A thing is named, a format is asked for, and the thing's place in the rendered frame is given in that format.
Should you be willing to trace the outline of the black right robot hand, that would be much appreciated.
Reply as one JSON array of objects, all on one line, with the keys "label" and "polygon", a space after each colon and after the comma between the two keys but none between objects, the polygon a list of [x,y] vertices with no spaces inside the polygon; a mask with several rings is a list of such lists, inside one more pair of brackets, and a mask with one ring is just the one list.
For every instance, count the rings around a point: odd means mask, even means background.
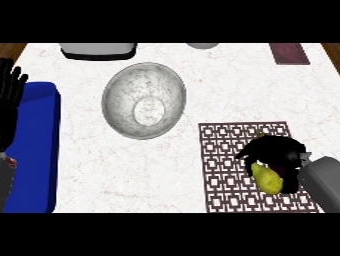
[{"label": "black right robot hand", "polygon": [[252,176],[251,164],[264,163],[282,178],[280,193],[294,194],[298,191],[300,154],[304,152],[305,146],[295,139],[264,135],[248,142],[235,158],[243,159],[248,176]]}]

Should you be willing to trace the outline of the yellow-green pear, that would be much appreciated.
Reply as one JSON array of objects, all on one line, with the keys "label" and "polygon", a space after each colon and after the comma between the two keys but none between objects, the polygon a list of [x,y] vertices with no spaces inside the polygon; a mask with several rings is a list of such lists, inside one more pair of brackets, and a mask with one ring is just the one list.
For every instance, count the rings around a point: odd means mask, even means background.
[{"label": "yellow-green pear", "polygon": [[251,164],[251,170],[260,191],[270,195],[279,194],[282,190],[282,178],[277,173],[257,163]]}]

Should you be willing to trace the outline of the brown patterned placemat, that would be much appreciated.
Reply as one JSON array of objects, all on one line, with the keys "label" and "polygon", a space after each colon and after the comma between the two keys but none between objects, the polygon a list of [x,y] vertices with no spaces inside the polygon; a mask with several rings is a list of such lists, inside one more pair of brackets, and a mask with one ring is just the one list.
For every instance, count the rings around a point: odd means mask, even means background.
[{"label": "brown patterned placemat", "polygon": [[267,195],[246,176],[243,160],[235,159],[258,133],[289,137],[285,121],[199,123],[205,208],[208,213],[319,213],[304,189]]}]

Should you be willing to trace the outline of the white marble bowl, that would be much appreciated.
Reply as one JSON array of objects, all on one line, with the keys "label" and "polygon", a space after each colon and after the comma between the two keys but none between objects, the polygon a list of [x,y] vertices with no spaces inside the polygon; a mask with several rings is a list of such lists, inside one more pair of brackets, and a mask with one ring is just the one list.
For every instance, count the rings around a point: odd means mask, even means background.
[{"label": "white marble bowl", "polygon": [[137,140],[161,136],[174,127],[186,105],[186,88],[177,73],[162,64],[125,67],[102,94],[102,113],[111,128]]}]

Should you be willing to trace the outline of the white and black appliance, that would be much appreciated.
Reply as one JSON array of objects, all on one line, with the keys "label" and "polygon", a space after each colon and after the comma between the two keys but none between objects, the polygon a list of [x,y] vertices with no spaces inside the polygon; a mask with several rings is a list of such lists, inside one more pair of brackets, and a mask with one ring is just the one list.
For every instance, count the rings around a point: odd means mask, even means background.
[{"label": "white and black appliance", "polygon": [[136,54],[136,43],[60,43],[68,59],[87,61],[127,60]]}]

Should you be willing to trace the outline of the dark maroon flat board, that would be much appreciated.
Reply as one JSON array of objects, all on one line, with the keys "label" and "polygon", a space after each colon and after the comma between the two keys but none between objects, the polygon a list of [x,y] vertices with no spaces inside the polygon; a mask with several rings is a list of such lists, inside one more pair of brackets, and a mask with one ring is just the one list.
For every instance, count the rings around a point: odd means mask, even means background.
[{"label": "dark maroon flat board", "polygon": [[274,63],[277,65],[308,65],[303,47],[300,43],[270,43]]}]

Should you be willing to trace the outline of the pale grey round object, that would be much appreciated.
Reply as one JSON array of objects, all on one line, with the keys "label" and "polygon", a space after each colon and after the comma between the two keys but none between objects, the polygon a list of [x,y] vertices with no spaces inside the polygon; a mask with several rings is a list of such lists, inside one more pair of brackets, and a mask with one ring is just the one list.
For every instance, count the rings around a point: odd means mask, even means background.
[{"label": "pale grey round object", "polygon": [[207,50],[214,48],[218,43],[186,43],[187,46],[190,46],[193,49],[201,49],[201,50]]}]

